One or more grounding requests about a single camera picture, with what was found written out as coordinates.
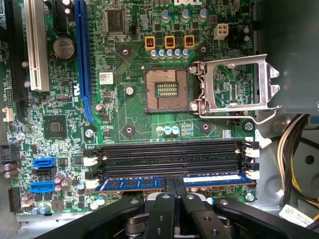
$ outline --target pcie slot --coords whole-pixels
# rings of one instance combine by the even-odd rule
[[[50,91],[43,2],[24,0],[25,29],[32,91]]]
[[[21,19],[21,7],[12,0],[4,0],[6,32],[9,48],[9,63],[12,85],[12,96],[17,106],[17,119],[27,123],[23,117],[27,105],[27,90],[24,87],[26,72],[22,68],[24,60],[24,41]]]
[[[81,99],[83,99],[84,101],[86,117],[90,121],[95,121],[91,113],[91,64],[87,22],[87,5],[84,0],[75,0],[74,7]]]

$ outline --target integrated circuit chip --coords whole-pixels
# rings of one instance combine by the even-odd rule
[[[106,30],[110,35],[122,35],[125,30],[125,12],[121,9],[106,11]]]
[[[188,73],[185,68],[145,70],[148,112],[178,112],[188,108]]]

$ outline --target memory chip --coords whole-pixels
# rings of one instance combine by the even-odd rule
[[[110,35],[122,35],[125,29],[124,12],[121,9],[112,9],[106,12],[107,32]]]

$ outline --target white label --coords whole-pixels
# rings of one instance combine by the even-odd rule
[[[174,5],[201,5],[201,0],[174,0]]]
[[[113,72],[101,72],[100,73],[100,85],[113,84]]]
[[[240,177],[238,175],[234,174],[234,175],[224,175],[224,176],[184,178],[184,182],[185,183],[195,183],[195,182],[209,182],[209,181],[235,180],[235,179],[240,179]]]
[[[297,209],[293,208],[288,204],[286,204],[284,208],[280,211],[279,217],[286,219],[291,223],[302,226],[304,228],[314,222],[310,217],[299,212]]]

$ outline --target sticker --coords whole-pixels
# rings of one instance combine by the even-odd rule
[[[280,211],[279,217],[304,228],[314,222],[310,217],[306,216],[302,212],[299,212],[297,209],[288,204],[286,204]]]
[[[113,72],[101,72],[100,73],[100,85],[113,84]]]

